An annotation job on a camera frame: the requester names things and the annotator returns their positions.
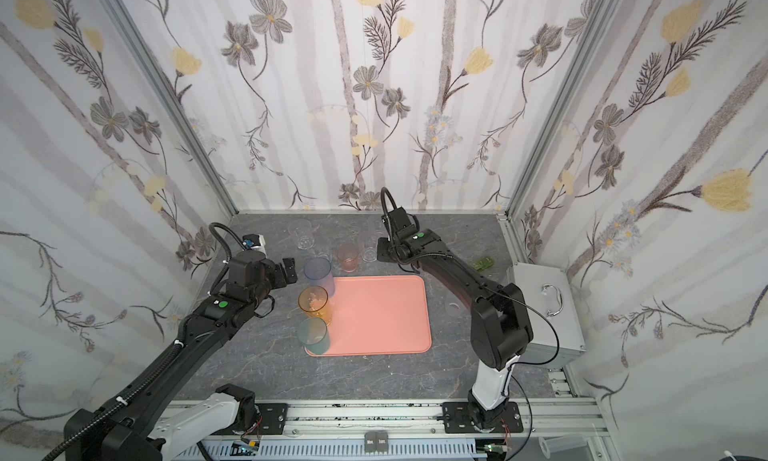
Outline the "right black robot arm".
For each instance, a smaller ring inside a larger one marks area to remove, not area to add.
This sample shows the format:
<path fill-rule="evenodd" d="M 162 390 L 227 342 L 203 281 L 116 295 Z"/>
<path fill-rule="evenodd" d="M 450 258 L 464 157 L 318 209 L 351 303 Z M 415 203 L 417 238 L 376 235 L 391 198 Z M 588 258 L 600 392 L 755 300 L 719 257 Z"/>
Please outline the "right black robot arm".
<path fill-rule="evenodd" d="M 479 359 L 468 394 L 469 416 L 477 429 L 490 429 L 506 409 L 513 370 L 519 365 L 544 367 L 557 358 L 522 359 L 534 339 L 530 316 L 543 321 L 547 316 L 526 303 L 517 285 L 492 281 L 454 255 L 439 235 L 421 228 L 404 208 L 385 208 L 381 219 L 387 235 L 378 239 L 377 260 L 430 274 L 469 311 L 471 346 Z"/>

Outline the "tall blue plastic cup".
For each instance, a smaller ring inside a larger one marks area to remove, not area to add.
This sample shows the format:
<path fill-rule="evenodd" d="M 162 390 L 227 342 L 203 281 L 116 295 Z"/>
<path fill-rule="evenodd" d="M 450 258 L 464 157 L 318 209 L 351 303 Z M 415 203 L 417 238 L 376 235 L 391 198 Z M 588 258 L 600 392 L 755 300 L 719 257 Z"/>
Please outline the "tall blue plastic cup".
<path fill-rule="evenodd" d="M 309 259 L 303 268 L 304 276 L 313 286 L 322 287 L 331 298 L 335 294 L 335 282 L 331 262 L 324 257 Z"/>

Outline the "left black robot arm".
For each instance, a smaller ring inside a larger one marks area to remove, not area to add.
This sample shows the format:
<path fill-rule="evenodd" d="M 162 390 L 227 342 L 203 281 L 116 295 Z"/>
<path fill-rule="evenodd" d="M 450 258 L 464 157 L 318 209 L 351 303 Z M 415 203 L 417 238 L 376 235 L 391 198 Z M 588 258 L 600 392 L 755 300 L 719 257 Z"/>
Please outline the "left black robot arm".
<path fill-rule="evenodd" d="M 150 433 L 166 407 L 200 366 L 229 342 L 271 293 L 298 280 L 296 262 L 241 251 L 225 264 L 210 294 L 178 325 L 175 339 L 132 382 L 96 411 L 78 410 L 64 440 L 45 458 L 161 460 L 168 438 Z"/>

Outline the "tall teal plastic cup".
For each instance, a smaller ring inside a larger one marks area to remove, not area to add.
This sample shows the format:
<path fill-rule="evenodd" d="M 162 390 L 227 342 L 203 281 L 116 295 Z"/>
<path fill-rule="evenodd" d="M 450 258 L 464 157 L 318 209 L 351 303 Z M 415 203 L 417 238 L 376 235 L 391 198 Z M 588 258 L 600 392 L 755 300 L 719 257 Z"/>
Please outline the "tall teal plastic cup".
<path fill-rule="evenodd" d="M 324 355 L 330 348 L 327 323 L 322 318 L 308 317 L 297 330 L 297 337 L 304 349 L 311 355 Z"/>

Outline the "tall yellow plastic cup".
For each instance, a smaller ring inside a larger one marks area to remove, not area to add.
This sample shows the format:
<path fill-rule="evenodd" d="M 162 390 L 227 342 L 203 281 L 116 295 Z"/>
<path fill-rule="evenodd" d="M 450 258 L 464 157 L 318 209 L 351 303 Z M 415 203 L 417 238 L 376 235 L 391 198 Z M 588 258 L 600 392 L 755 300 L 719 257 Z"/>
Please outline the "tall yellow plastic cup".
<path fill-rule="evenodd" d="M 298 297 L 298 306 L 308 317 L 322 319 L 330 325 L 333 312 L 328 292 L 321 286 L 309 286 Z"/>

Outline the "pink plastic tray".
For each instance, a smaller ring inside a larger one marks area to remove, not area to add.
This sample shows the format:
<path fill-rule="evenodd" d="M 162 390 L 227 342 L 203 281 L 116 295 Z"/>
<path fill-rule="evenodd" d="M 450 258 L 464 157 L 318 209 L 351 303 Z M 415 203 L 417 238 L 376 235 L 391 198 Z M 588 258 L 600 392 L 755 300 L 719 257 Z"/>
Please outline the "pink plastic tray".
<path fill-rule="evenodd" d="M 334 283 L 325 357 L 421 354 L 431 348 L 421 277 L 337 277 Z"/>

